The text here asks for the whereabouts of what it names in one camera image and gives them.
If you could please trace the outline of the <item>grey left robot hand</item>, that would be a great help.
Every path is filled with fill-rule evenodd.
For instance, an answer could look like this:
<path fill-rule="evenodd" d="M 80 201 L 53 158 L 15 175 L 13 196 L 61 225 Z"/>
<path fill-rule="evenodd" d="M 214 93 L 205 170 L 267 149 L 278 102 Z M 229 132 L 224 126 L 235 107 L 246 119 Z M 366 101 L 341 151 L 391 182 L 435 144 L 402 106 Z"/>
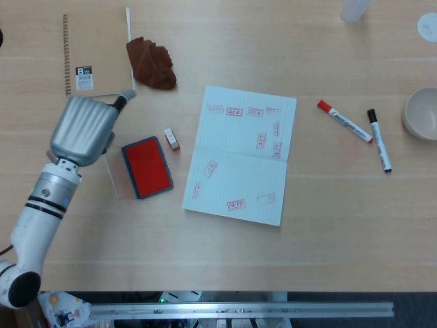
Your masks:
<path fill-rule="evenodd" d="M 115 122 L 135 96 L 133 90 L 122 92 L 112 104 L 70 97 L 52 134 L 49 157 L 65 159 L 79 167 L 94 164 L 111 145 Z"/>

